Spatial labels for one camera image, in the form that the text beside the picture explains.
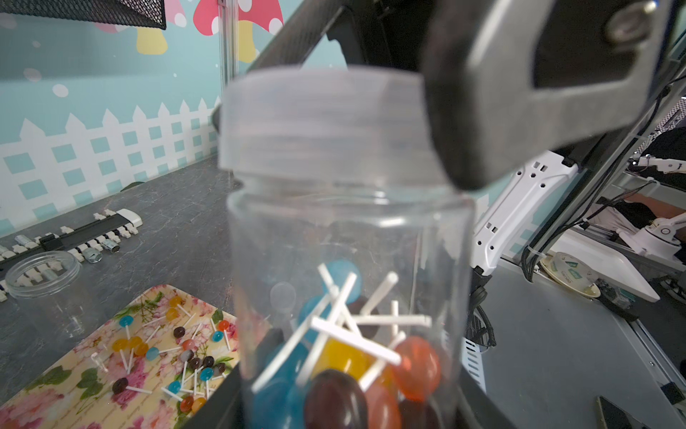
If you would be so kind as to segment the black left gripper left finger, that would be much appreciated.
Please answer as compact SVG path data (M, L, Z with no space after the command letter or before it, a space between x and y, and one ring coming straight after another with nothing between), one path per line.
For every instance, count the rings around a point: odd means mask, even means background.
M241 375L237 365L183 429L237 429L241 428Z

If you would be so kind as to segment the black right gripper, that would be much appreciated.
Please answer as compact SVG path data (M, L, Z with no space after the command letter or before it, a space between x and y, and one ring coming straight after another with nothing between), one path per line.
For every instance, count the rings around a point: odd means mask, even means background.
M417 73L423 50L435 150L473 191L633 123L674 20L672 1L309 0L245 75L303 64L325 34L348 65Z

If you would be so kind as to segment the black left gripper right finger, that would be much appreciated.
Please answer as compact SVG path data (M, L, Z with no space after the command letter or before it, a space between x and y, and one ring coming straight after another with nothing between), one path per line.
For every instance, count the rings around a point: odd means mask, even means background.
M459 375L457 398L458 428L516 429L464 368Z

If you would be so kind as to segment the clear jar with brown candies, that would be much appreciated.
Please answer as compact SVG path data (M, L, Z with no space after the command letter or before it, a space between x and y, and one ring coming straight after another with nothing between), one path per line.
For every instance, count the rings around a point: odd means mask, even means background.
M455 425L467 198L245 178L228 214L247 427Z

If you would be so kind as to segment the clear plastic candy jar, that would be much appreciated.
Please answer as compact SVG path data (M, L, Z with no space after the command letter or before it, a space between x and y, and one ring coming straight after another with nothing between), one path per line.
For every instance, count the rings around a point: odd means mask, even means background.
M89 324L82 265L66 251L48 251L14 265L5 276L7 291L23 316L46 339L83 337Z

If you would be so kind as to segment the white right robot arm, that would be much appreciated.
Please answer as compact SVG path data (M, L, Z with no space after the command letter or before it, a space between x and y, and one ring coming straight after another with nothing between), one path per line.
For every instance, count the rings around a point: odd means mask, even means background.
M303 64L320 39L349 65L421 73L435 150L448 178L480 189L543 151L553 178L513 178L489 207L514 213L557 189L574 196L598 169L614 125L597 127L610 84L635 67L661 73L680 1L305 1L275 31L252 71Z

